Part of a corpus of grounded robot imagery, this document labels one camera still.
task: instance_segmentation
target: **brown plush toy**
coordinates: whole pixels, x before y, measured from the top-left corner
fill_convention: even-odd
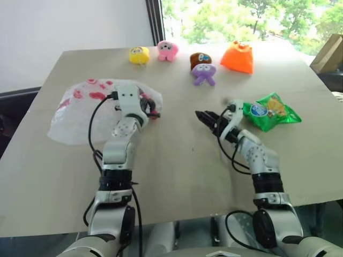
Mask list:
[[[191,70],[198,65],[199,63],[212,63],[212,59],[208,54],[204,54],[203,52],[196,52],[192,54],[190,57],[191,62]]]

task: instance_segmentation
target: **table surface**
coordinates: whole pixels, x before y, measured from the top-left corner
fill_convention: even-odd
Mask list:
[[[135,79],[163,95],[162,117],[144,131],[133,171],[143,224],[255,210],[251,177],[233,171],[194,113],[220,112],[223,97],[252,102],[277,92],[303,122],[267,133],[246,120],[242,127],[279,153],[284,187],[294,205],[342,198],[341,103],[288,44],[253,44],[252,75],[221,67],[225,48],[181,48],[169,63],[158,61],[153,47],[146,66],[129,63],[128,49],[64,52],[0,161],[0,237],[86,230],[82,215],[99,179],[91,151],[54,142],[46,134],[65,90],[88,78]],[[218,68],[215,87],[192,84],[189,56],[196,51],[211,55]]]

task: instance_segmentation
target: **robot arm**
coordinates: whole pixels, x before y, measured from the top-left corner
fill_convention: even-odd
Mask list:
[[[276,152],[265,147],[247,130],[238,127],[243,102],[235,100],[222,117],[211,111],[196,111],[198,119],[220,140],[227,140],[247,161],[255,188],[253,228],[257,241],[280,256],[319,257],[342,253],[340,247],[315,237],[303,238],[298,216],[284,191]]]
[[[152,99],[135,85],[117,86],[122,119],[103,148],[100,187],[90,212],[88,236],[74,242],[58,257],[117,256],[131,242],[135,209],[131,177],[136,148],[149,117],[159,117]]]

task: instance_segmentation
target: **green snack bag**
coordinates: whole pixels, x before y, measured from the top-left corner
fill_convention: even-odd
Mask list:
[[[277,124],[301,122],[299,115],[285,105],[277,93],[272,93],[256,103],[244,103],[243,113],[264,132]]]

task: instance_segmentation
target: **label on snack bag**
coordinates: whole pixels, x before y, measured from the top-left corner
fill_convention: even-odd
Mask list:
[[[268,110],[264,106],[262,106],[261,104],[254,103],[250,108],[250,112],[254,116],[262,117],[262,116],[267,115]]]

